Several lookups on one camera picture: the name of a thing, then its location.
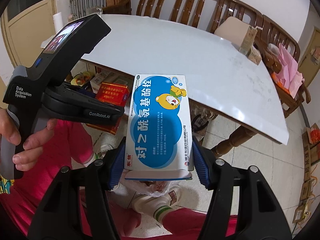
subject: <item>wooden armrest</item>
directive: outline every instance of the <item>wooden armrest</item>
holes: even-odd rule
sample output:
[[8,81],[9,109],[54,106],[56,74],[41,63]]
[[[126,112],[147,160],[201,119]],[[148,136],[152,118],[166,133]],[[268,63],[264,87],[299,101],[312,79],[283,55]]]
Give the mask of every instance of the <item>wooden armrest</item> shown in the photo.
[[121,0],[116,5],[110,5],[102,8],[103,14],[131,14],[130,0]]
[[302,92],[305,92],[305,94],[306,94],[306,103],[309,104],[310,101],[311,101],[311,95],[309,93],[308,88],[304,84],[304,81],[302,81],[302,85],[299,87],[299,89],[301,89]]
[[267,48],[267,44],[259,38],[256,38],[254,43],[258,47],[258,50],[261,53],[263,63],[269,68],[272,72],[279,73],[282,69],[282,65],[279,60],[274,56]]

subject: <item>chair leg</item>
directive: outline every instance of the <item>chair leg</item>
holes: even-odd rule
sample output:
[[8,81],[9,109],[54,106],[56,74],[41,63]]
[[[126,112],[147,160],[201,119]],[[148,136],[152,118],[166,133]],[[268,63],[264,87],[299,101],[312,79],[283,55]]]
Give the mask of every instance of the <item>chair leg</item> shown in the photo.
[[288,110],[285,110],[284,108],[282,108],[283,113],[284,113],[284,118],[287,118],[289,116]]
[[290,114],[292,114],[299,106],[300,104],[295,105],[294,107],[289,107],[289,109],[287,110],[288,116]]
[[237,147],[247,140],[249,140],[252,136],[257,133],[249,130],[243,126],[239,126],[232,134],[230,134],[229,138],[218,143],[215,147],[211,149],[214,155],[217,158],[227,154],[233,147]]

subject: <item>beige door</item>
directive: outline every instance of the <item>beige door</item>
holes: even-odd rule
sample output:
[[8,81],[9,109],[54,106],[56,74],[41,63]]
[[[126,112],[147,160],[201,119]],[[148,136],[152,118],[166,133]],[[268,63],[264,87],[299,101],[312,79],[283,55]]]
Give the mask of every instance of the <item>beige door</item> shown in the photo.
[[4,40],[14,65],[31,67],[41,43],[55,34],[54,0],[11,0],[2,20]]
[[7,104],[2,102],[3,97],[4,97],[4,93],[5,93],[5,89],[6,89],[6,86],[5,86],[2,78],[0,77],[0,107],[1,108],[7,108]]
[[305,79],[306,86],[310,85],[320,69],[320,61],[312,55],[316,48],[320,49],[320,30],[318,28],[315,28],[306,52],[303,55],[303,59],[298,67],[298,71],[302,73],[303,78]]

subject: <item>white paper roll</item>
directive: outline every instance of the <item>white paper roll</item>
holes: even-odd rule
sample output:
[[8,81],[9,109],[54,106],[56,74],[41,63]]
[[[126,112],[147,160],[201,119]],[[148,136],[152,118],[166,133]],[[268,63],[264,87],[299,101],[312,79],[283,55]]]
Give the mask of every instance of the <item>white paper roll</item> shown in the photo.
[[63,28],[63,21],[62,21],[62,13],[61,12],[53,15],[53,23],[54,23],[54,29],[57,34]]

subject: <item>blue button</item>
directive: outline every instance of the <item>blue button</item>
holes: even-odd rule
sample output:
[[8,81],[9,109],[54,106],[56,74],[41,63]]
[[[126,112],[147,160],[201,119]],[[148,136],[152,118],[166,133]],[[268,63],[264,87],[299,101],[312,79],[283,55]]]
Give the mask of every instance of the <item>blue button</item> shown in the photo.
[[38,58],[36,61],[36,67],[40,64],[40,62],[42,61],[42,58]]

